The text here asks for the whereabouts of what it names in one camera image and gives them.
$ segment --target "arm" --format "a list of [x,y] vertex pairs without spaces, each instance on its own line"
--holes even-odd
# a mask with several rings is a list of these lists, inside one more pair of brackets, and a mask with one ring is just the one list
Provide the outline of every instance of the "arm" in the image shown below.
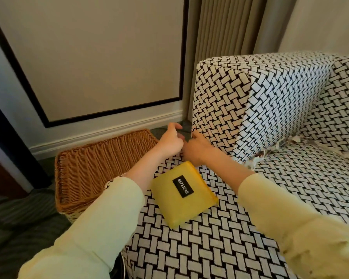
[[182,126],[170,123],[167,132],[125,177],[117,177],[75,223],[48,249],[19,271],[19,278],[109,278],[119,252],[136,229],[144,193],[163,159],[177,154]]
[[257,230],[277,241],[288,265],[303,278],[349,278],[349,225],[322,216],[274,182],[233,161],[194,131],[185,160],[206,165],[248,211]]

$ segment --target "black molding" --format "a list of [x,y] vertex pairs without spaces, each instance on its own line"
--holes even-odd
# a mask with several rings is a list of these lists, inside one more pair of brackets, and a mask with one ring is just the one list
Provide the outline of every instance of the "black molding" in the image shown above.
[[51,180],[13,126],[0,110],[0,148],[35,189],[51,185]]
[[73,123],[77,121],[84,121],[88,119],[93,119],[97,117],[107,116],[107,115],[113,115],[116,113],[122,113],[122,112],[128,112],[131,110],[137,110],[140,108],[145,107],[152,107],[157,106],[160,104],[166,104],[171,103],[175,101],[182,100],[183,95],[183,79],[184,79],[184,73],[185,73],[185,55],[186,55],[186,36],[187,36],[187,19],[188,19],[188,13],[189,13],[189,0],[183,0],[183,21],[182,21],[182,41],[181,41],[181,64],[180,64],[180,85],[179,85],[179,96],[175,98],[170,98],[166,100],[156,101],[156,102],[150,102],[146,104],[140,104],[130,107],[124,107],[124,108],[118,108],[114,110],[107,110],[104,112],[99,113],[92,113],[89,115],[83,115],[83,116],[77,116],[77,117],[70,117],[67,119],[61,119],[58,121],[49,121],[47,115],[45,114],[39,100],[37,99],[35,92],[33,91],[31,84],[29,83],[26,75],[24,74],[21,65],[19,64],[16,56],[14,55],[14,52],[5,37],[4,32],[2,31],[0,27],[0,47],[2,51],[4,52],[6,58],[8,59],[12,69],[14,70],[14,73],[16,74],[19,82],[21,83],[24,91],[26,92],[28,98],[30,99],[30,102],[34,106],[38,116],[40,117],[40,120],[44,124],[46,128],[54,127],[58,125]]

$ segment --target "baseboard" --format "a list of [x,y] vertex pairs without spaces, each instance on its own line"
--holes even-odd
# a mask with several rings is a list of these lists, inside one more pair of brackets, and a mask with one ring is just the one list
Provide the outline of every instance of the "baseboard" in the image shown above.
[[183,118],[182,111],[172,112],[161,116],[151,117],[134,121],[127,124],[114,126],[96,132],[85,133],[84,135],[75,136],[63,140],[57,140],[51,143],[36,145],[30,148],[34,157],[39,159],[56,156],[59,152],[74,148],[76,146],[85,145],[94,141],[108,139],[123,133],[134,131],[142,128],[153,129],[168,124],[173,121],[181,121]]

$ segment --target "sofa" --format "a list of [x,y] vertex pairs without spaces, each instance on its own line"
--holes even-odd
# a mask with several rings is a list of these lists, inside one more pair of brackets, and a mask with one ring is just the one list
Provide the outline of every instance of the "sofa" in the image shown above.
[[[349,57],[294,52],[203,60],[192,118],[192,129],[234,160],[349,223]],[[181,162],[180,155],[167,159],[155,175]],[[130,277],[296,278],[228,185],[206,166],[199,172],[219,206],[170,230],[148,191],[124,251]]]

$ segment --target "hand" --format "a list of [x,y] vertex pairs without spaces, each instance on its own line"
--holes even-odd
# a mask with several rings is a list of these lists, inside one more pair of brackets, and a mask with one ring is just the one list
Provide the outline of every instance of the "hand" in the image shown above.
[[185,141],[182,147],[183,158],[194,166],[204,165],[209,150],[214,149],[214,146],[196,130],[191,133],[191,136],[193,138],[189,142]]
[[185,137],[177,133],[176,129],[182,129],[182,126],[174,122],[169,123],[167,131],[154,147],[160,152],[163,158],[172,157],[181,151]]

